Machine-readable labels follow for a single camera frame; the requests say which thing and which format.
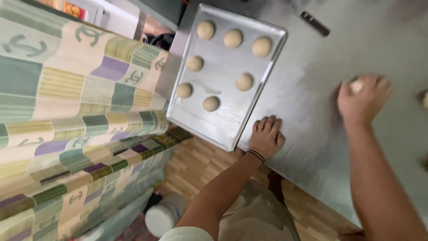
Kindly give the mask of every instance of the metal work surface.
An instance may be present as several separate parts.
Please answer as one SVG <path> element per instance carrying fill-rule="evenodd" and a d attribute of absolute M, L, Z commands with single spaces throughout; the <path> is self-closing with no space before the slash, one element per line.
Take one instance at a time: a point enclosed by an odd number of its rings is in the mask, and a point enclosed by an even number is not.
<path fill-rule="evenodd" d="M 215 25 L 215 33 L 210 40 L 203 40 L 196 33 L 199 23 L 204 21 Z M 235 49 L 227 48 L 223 42 L 230 29 L 239 29 L 243 36 L 242 43 Z M 253 55 L 252 46 L 257 38 L 263 36 L 270 38 L 272 50 L 268 56 L 259 58 Z M 166 114 L 168 120 L 226 151 L 233 151 L 285 39 L 283 29 L 201 4 L 172 92 Z M 191 56 L 203 59 L 200 71 L 186 69 L 186 60 Z M 235 87 L 235 79 L 243 73 L 249 73 L 253 78 L 253 86 L 248 91 Z M 175 94 L 177 86 L 182 83 L 192 86 L 189 98 L 181 99 Z M 220 100 L 219 108 L 213 112 L 204 110 L 202 106 L 210 96 Z"/>
<path fill-rule="evenodd" d="M 181 21 L 165 64 L 170 75 L 180 65 L 199 2 L 190 2 Z M 351 201 L 349 147 L 336 90 L 342 80 L 362 72 L 385 74 L 395 92 L 374 121 L 376 136 L 428 223 L 428 172 L 419 163 L 428 152 L 428 111 L 415 98 L 428 88 L 428 1 L 203 2 L 278 25 L 288 33 L 239 147 L 247 148 L 254 121 L 276 114 L 283 120 L 281 131 L 287 140 L 267 165 L 359 224 Z M 303 21 L 299 17 L 303 10 L 328 27 L 329 36 Z"/>

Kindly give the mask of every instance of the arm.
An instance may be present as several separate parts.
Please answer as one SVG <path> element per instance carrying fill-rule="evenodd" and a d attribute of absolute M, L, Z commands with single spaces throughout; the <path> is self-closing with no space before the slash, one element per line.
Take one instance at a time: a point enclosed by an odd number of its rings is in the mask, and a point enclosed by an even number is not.
<path fill-rule="evenodd" d="M 358 93 L 342 84 L 338 105 L 350 146 L 352 199 L 365 234 L 371 241 L 426 241 L 425 226 L 373 134 L 371 123 L 392 92 L 389 81 L 360 79 Z"/>
<path fill-rule="evenodd" d="M 279 132 L 280 125 L 281 120 L 274 116 L 256 121 L 249 149 L 257 151 L 265 159 L 279 151 L 285 140 Z M 200 191 L 175 227 L 198 227 L 217 240 L 221 218 L 261 164 L 255 155 L 245 154 Z"/>

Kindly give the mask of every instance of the person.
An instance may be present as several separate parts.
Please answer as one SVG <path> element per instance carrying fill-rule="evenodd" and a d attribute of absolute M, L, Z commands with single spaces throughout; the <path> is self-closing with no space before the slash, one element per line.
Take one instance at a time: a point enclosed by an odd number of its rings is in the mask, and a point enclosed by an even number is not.
<path fill-rule="evenodd" d="M 370 241 L 428 241 L 428 233 L 376 140 L 372 121 L 388 100 L 390 82 L 362 75 L 354 94 L 343 83 L 337 104 L 350 147 L 351 194 L 364 235 Z M 280 177 L 269 189 L 249 181 L 285 141 L 281 120 L 265 117 L 253 125 L 249 151 L 210 181 L 161 241 L 300 241 L 284 204 Z"/>

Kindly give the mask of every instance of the stainless steel table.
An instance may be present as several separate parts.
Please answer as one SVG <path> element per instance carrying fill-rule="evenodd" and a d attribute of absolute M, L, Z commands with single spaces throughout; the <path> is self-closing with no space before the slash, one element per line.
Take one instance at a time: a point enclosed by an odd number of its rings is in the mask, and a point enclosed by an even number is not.
<path fill-rule="evenodd" d="M 192 0 L 165 64 L 163 87 L 174 82 L 200 2 L 285 28 L 288 39 L 238 146 L 263 116 L 282 118 L 287 141 L 267 165 L 359 225 L 349 185 L 348 143 L 336 108 L 342 80 L 362 72 L 391 78 L 395 93 L 374 122 L 376 136 L 406 192 L 428 223 L 428 110 L 415 95 L 428 88 L 426 0 Z M 326 25 L 322 37 L 298 17 L 303 10 Z"/>

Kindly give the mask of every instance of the hand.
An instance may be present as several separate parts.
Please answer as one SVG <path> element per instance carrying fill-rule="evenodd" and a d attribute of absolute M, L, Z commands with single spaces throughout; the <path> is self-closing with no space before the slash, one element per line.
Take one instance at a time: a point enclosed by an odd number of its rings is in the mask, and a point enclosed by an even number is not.
<path fill-rule="evenodd" d="M 362 75 L 362 89 L 353 94 L 348 83 L 342 83 L 337 104 L 346 126 L 370 128 L 373 119 L 382 109 L 392 93 L 388 79 L 379 75 Z"/>
<path fill-rule="evenodd" d="M 253 125 L 249 150 L 257 151 L 265 160 L 278 152 L 285 142 L 285 137 L 279 131 L 281 119 L 274 115 L 258 120 Z"/>

